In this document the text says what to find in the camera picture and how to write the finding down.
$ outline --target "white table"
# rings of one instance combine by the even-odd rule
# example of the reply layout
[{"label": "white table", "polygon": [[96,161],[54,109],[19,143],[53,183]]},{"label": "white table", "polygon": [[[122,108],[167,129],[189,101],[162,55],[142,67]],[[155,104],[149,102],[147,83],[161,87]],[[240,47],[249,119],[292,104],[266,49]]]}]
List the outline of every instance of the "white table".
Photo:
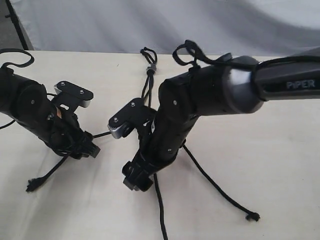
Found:
[{"label": "white table", "polygon": [[[76,113],[82,129],[107,131],[109,118],[139,97],[147,62],[139,54],[33,51],[35,63],[16,73],[53,85],[70,81],[94,93]],[[23,62],[18,53],[1,54]],[[183,73],[160,55],[153,106],[165,78]],[[182,149],[158,174],[170,240],[310,240],[320,236],[320,100],[274,101],[250,115],[202,117],[187,138],[199,163],[232,198],[260,213],[259,222],[229,204],[199,173]],[[0,114],[0,125],[10,119]],[[28,179],[53,167],[56,156],[14,124],[0,131],[0,239],[161,240],[154,188],[130,191],[123,165],[138,149],[135,133],[94,141],[96,159],[69,159],[37,192]]]}]

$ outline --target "gray fabric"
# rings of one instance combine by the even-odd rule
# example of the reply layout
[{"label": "gray fabric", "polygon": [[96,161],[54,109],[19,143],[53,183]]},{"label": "gray fabric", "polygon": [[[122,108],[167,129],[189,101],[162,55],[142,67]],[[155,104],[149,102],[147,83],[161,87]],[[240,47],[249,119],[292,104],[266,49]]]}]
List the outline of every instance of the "gray fabric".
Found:
[{"label": "gray fabric", "polygon": [[36,50],[285,56],[320,46],[317,0],[11,0]]}]

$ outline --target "table surface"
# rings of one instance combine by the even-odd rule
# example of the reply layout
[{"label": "table surface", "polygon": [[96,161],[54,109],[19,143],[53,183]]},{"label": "table surface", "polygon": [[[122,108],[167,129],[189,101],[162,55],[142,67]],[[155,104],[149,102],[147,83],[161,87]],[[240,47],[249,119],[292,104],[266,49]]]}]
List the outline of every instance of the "table surface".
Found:
[{"label": "table surface", "polygon": [[[48,92],[66,80],[94,93],[90,106],[76,111],[82,129],[92,134],[108,130],[109,118],[140,96],[146,79],[147,62],[139,54],[31,53],[34,64],[15,68],[16,74]],[[26,59],[0,55],[0,63]],[[187,70],[170,55],[160,55],[157,68],[154,108],[160,83]],[[319,116],[318,100],[284,100],[267,102],[254,114],[200,118],[187,146],[226,193],[261,219],[246,221],[182,149],[158,174],[169,239],[319,239]],[[0,114],[0,125],[9,121]],[[45,174],[60,157],[17,124],[0,136],[1,240],[162,239],[154,188],[135,192],[122,183],[122,167],[138,149],[136,133],[96,139],[96,159],[70,158],[31,194],[25,192],[28,179]]]}]

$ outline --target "white backdrop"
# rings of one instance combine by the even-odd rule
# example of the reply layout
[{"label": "white backdrop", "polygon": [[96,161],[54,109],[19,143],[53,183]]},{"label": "white backdrop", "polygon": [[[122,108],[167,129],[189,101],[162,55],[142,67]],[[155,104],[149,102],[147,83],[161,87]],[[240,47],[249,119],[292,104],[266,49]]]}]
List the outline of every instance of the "white backdrop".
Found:
[{"label": "white backdrop", "polygon": [[11,0],[35,50],[279,56],[320,45],[317,0]]}]

